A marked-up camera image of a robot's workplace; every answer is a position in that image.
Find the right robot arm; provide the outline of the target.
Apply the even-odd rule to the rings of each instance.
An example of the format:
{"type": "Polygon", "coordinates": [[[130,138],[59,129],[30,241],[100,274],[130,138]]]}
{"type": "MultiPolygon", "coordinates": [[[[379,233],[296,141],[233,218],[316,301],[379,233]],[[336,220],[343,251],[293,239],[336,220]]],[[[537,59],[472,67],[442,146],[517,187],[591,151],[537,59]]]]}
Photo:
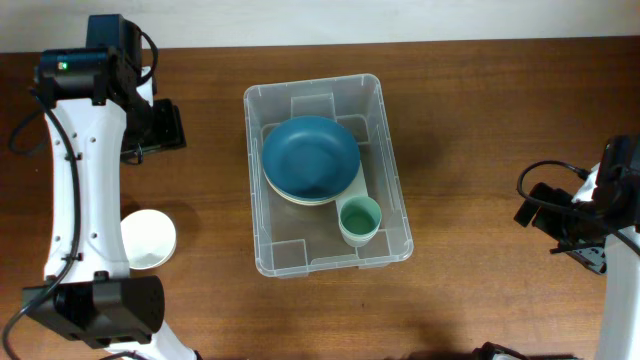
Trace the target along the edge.
{"type": "Polygon", "coordinates": [[[514,216],[557,242],[552,254],[566,254],[607,277],[604,315],[596,357],[639,357],[639,137],[610,138],[602,158],[587,170],[558,160],[525,168],[516,191],[524,199],[514,216]],[[525,176],[544,166],[563,167],[582,181],[570,194],[544,182],[523,189],[525,176]]]}

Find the blue large bowl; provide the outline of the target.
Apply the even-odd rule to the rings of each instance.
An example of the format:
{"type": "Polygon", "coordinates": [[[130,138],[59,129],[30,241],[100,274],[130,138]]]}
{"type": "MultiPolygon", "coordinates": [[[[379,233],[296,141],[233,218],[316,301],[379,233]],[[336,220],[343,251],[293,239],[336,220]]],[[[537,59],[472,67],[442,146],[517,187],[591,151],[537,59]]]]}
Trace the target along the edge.
{"type": "Polygon", "coordinates": [[[305,199],[344,191],[360,164],[360,150],[350,130],[321,116],[299,116],[276,126],[266,137],[262,167],[287,194],[305,199]]]}

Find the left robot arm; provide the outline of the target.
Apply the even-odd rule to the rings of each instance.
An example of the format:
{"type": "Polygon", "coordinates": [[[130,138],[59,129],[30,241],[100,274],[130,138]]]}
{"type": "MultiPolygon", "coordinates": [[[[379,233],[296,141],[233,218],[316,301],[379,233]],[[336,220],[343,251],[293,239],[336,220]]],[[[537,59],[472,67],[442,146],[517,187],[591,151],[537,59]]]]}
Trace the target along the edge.
{"type": "Polygon", "coordinates": [[[194,359],[166,323],[159,278],[134,278],[120,227],[120,167],[179,149],[178,108],[142,63],[149,36],[119,14],[93,15],[81,48],[43,52],[32,96],[53,157],[53,225],[44,282],[21,314],[109,357],[194,359]]]}

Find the cream large bowl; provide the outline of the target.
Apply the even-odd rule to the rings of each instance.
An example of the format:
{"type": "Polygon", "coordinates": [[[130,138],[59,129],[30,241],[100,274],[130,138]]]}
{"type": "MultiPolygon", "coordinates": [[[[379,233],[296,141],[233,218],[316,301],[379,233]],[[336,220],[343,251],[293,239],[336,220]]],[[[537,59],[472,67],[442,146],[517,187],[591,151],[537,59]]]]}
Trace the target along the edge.
{"type": "Polygon", "coordinates": [[[330,203],[332,201],[337,200],[340,196],[344,196],[347,194],[347,192],[355,185],[356,180],[358,179],[358,177],[361,175],[361,173],[363,172],[362,169],[362,163],[359,164],[359,168],[358,171],[356,173],[356,176],[353,178],[353,180],[351,181],[351,183],[347,186],[347,188],[330,197],[324,197],[324,198],[319,198],[319,199],[305,199],[305,198],[301,198],[301,197],[296,197],[290,194],[287,194],[286,192],[284,192],[283,190],[280,190],[277,186],[275,186],[271,180],[268,178],[268,176],[266,175],[266,173],[264,171],[262,171],[267,183],[269,184],[269,186],[282,198],[284,198],[285,200],[292,202],[294,204],[298,204],[298,205],[303,205],[303,206],[320,206],[320,205],[324,205],[327,203],[330,203]]]}
{"type": "Polygon", "coordinates": [[[345,191],[345,192],[343,192],[341,194],[338,194],[336,196],[329,197],[329,198],[326,198],[326,199],[319,199],[319,200],[306,199],[305,200],[305,199],[302,199],[302,198],[298,198],[298,197],[294,197],[292,195],[286,194],[285,192],[281,191],[277,187],[272,187],[272,189],[275,191],[276,194],[278,194],[279,196],[281,196],[285,200],[287,200],[289,202],[292,202],[294,204],[302,205],[302,206],[320,206],[320,205],[328,204],[328,203],[336,201],[338,198],[343,196],[344,193],[346,192],[345,191]]]}

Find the cream white cup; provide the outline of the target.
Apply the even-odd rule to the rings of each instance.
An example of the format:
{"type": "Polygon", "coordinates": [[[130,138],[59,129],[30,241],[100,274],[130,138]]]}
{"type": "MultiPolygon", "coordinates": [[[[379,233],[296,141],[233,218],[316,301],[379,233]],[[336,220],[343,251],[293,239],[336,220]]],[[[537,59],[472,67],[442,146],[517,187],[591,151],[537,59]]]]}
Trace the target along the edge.
{"type": "Polygon", "coordinates": [[[366,245],[377,233],[378,228],[364,234],[353,233],[346,228],[340,229],[343,240],[352,247],[361,247],[366,245]]]}

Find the grey cup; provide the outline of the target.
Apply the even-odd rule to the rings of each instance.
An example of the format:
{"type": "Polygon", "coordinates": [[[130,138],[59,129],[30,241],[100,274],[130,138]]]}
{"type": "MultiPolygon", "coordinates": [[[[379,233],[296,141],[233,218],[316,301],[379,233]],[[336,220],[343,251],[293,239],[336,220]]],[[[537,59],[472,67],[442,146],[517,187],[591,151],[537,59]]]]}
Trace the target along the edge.
{"type": "Polygon", "coordinates": [[[362,246],[365,246],[369,243],[369,241],[376,235],[375,232],[372,233],[368,233],[368,234],[363,234],[363,235],[359,235],[359,234],[352,234],[349,232],[343,232],[342,233],[342,237],[343,240],[349,245],[352,246],[354,248],[359,248],[362,246]]]}

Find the white small bowl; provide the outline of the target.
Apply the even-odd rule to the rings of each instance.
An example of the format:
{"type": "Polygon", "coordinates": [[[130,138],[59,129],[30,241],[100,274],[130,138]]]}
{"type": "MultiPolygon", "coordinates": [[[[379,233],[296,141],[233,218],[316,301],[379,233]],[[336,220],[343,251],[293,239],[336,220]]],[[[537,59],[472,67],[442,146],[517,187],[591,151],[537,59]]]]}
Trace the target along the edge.
{"type": "Polygon", "coordinates": [[[133,270],[148,270],[166,263],[177,246],[174,222],[165,213],[143,209],[121,221],[124,249],[133,270]]]}

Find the mint green cup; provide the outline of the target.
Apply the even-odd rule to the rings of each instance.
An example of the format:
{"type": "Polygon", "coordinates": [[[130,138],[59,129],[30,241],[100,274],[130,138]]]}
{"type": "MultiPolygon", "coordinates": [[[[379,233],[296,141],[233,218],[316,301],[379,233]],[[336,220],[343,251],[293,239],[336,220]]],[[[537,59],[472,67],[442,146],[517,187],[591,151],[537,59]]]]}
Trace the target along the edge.
{"type": "Polygon", "coordinates": [[[379,204],[371,197],[352,197],[344,202],[338,212],[339,228],[364,234],[380,227],[382,212],[379,204]]]}

